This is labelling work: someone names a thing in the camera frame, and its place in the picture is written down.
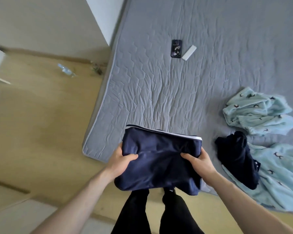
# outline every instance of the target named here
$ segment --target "person's right arm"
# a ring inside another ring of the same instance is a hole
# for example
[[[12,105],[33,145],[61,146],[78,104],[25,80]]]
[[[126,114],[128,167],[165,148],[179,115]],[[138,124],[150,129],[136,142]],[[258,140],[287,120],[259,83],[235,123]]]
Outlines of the person's right arm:
[[[191,162],[207,185],[213,187],[244,234],[293,234],[293,229],[219,174],[202,148],[199,158],[187,153],[181,156]]]

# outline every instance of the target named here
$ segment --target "leg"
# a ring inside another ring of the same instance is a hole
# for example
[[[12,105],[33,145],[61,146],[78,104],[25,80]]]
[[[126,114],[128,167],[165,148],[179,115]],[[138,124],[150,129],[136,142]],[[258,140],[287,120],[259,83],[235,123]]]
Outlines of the leg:
[[[116,221],[111,234],[151,234],[146,215],[149,190],[132,191]]]
[[[165,211],[160,221],[160,234],[204,234],[193,219],[183,198],[176,195],[175,189],[164,188]]]

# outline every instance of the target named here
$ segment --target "folded black clothing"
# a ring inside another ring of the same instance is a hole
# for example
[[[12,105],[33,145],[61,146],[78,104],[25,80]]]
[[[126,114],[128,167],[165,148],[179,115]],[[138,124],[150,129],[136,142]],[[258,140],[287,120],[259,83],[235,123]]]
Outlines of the folded black clothing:
[[[246,135],[236,131],[227,138],[218,137],[215,144],[217,157],[228,171],[248,188],[256,189],[261,164],[252,158]]]
[[[201,177],[180,153],[199,157],[201,146],[202,139],[197,136],[127,125],[122,154],[134,153],[139,156],[129,163],[114,183],[123,191],[177,187],[188,195],[197,195],[201,188]]]

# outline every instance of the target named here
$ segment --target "smartphone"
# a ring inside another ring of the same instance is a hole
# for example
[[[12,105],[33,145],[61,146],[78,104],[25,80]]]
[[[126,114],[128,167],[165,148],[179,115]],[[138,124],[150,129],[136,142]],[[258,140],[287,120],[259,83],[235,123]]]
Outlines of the smartphone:
[[[173,39],[171,57],[181,58],[181,49],[182,49],[182,40]]]

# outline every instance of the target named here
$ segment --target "forearm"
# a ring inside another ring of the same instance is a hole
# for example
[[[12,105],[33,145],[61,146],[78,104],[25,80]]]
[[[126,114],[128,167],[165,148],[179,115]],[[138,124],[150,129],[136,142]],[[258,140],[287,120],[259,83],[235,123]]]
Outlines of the forearm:
[[[258,205],[219,173],[214,175],[212,186],[244,234],[293,234],[292,228]]]
[[[82,190],[67,203],[40,224],[32,234],[77,234],[82,230],[101,196],[110,182],[105,170],[94,176]]]

